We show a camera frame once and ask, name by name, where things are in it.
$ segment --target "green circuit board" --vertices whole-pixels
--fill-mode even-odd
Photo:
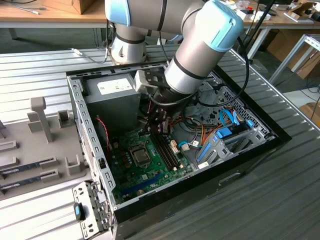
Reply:
[[[116,187],[113,195],[117,204],[124,203],[143,193],[168,184],[193,172],[189,160],[180,152],[175,154],[179,167],[176,170],[167,169],[164,160],[148,135],[139,136],[140,129],[127,132],[117,137],[117,143],[112,142],[111,171]],[[170,145],[171,136],[165,137]],[[151,162],[147,168],[137,166],[130,152],[132,147],[144,145]]]

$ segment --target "ram slot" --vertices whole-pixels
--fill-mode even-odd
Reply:
[[[172,151],[170,150],[164,137],[161,135],[151,134],[150,138],[151,138],[156,150],[158,151],[159,155],[163,159],[168,171],[173,170],[174,167],[178,167],[179,163],[178,163],[176,157],[174,156],[174,154],[172,153]]]

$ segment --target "motherboard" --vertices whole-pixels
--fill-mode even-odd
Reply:
[[[181,152],[173,152],[172,136],[140,135],[136,129],[112,140],[111,171],[117,204],[183,178],[193,172]]]

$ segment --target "wooden tabletop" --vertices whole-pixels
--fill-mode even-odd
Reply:
[[[28,7],[40,7],[41,0]],[[105,23],[105,0],[96,0],[82,15],[61,11],[51,7],[38,10],[40,15],[20,10],[9,3],[0,1],[0,22],[54,22],[54,23]]]
[[[40,6],[41,0],[28,6]],[[257,9],[257,3],[250,0],[250,6]],[[47,10],[39,10],[40,15],[20,10],[13,7],[9,3],[0,1],[0,22],[46,22],[46,23],[105,23],[105,0],[96,0],[84,14],[75,14],[54,8],[46,7]],[[286,25],[294,28],[295,26],[320,26],[320,22],[296,23],[284,15],[286,11],[277,10],[277,16],[271,16],[270,20],[264,20],[262,26],[280,26]],[[249,25],[252,21],[245,19],[245,25]]]
[[[250,6],[256,10],[257,9],[257,2],[253,1],[253,0],[249,0],[250,1]],[[276,16],[271,16],[270,20],[264,20],[262,22],[262,26],[280,26],[280,25],[286,25],[286,26],[292,26],[292,28],[294,28],[294,26],[320,26],[320,22],[316,21],[314,22],[314,24],[312,23],[297,23],[293,20],[291,20],[290,18],[288,18],[287,16],[284,15],[284,13],[287,13],[287,10],[276,10],[277,15]],[[252,23],[251,19],[245,19],[243,21],[245,24],[250,24]]]

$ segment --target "table leg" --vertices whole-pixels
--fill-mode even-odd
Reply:
[[[14,40],[18,39],[15,29],[14,28],[8,28],[8,29],[11,35],[11,39],[14,39]]]
[[[102,42],[106,41],[106,39],[107,39],[107,29],[106,28],[100,28],[100,32],[101,32]]]
[[[288,56],[283,60],[283,62],[280,64],[280,66],[277,68],[277,70],[274,72],[274,74],[270,77],[269,82],[272,84],[277,80],[279,75],[283,72],[285,67],[288,65],[288,63],[291,61],[291,59],[296,55],[296,53],[301,49],[301,47],[304,45],[306,39],[306,35],[304,34],[300,40],[296,43],[296,45],[293,47],[293,49],[289,52]]]
[[[266,39],[266,36],[268,35],[270,30],[271,30],[270,28],[264,28],[261,30],[260,34],[258,35],[256,40],[254,41],[254,44],[252,45],[250,51],[248,52],[248,59],[253,59],[254,55],[256,54],[259,47]]]
[[[299,61],[296,62],[296,64],[293,66],[293,68],[291,69],[291,71],[293,73],[295,73],[301,66],[302,63],[305,62],[305,60],[309,57],[309,55],[311,54],[311,52],[314,50],[313,46],[310,46],[308,48],[307,51],[305,51],[305,53],[303,54],[303,56],[299,59]]]

